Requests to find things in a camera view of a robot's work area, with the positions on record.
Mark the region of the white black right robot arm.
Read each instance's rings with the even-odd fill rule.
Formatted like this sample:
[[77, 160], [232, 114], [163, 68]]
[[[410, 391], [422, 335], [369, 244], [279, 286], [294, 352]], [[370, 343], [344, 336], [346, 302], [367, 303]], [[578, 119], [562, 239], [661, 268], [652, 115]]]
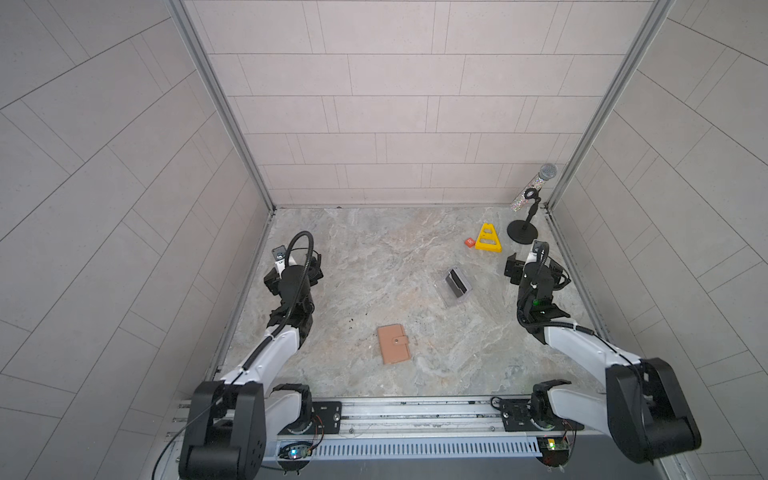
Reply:
[[612, 438], [635, 463], [694, 451], [702, 435], [673, 367], [642, 358], [574, 323], [554, 302], [570, 282], [564, 268], [536, 242], [526, 259], [507, 258], [504, 274], [517, 286], [516, 319], [536, 340], [568, 356], [602, 385], [601, 394], [563, 379], [540, 382], [528, 403], [532, 424], [542, 431], [581, 424]]

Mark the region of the tan leather card holder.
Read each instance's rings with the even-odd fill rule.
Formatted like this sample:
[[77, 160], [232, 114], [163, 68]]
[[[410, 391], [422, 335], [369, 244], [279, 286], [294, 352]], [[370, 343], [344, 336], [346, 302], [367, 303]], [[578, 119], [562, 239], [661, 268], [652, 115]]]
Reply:
[[392, 365], [411, 359], [409, 339], [401, 324], [381, 326], [377, 329], [383, 363]]

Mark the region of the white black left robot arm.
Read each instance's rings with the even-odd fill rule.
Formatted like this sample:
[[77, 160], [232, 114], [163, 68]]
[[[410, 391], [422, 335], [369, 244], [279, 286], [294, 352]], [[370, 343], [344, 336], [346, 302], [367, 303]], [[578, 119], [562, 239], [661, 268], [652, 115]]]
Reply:
[[280, 303], [261, 341], [233, 370], [200, 383], [192, 395], [179, 454], [182, 479], [253, 479], [282, 430], [303, 433], [314, 426], [309, 386], [276, 381], [311, 331], [311, 288], [323, 276], [322, 257], [312, 246], [301, 262], [294, 251], [273, 251], [275, 265], [264, 283]]

